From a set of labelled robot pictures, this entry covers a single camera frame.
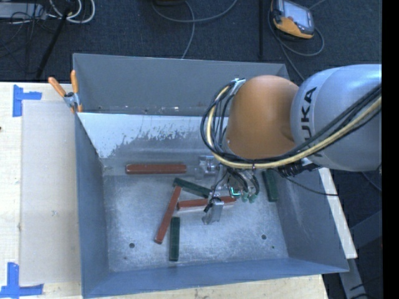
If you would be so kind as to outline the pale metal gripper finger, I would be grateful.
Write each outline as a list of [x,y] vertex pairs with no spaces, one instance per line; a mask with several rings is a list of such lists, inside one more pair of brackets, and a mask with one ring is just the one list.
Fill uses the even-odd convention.
[[204,179],[206,176],[215,176],[218,171],[219,164],[214,156],[200,155],[198,157],[198,165],[195,167],[195,178],[197,180]]
[[212,197],[204,209],[202,221],[204,225],[210,225],[219,222],[224,202],[220,197]]

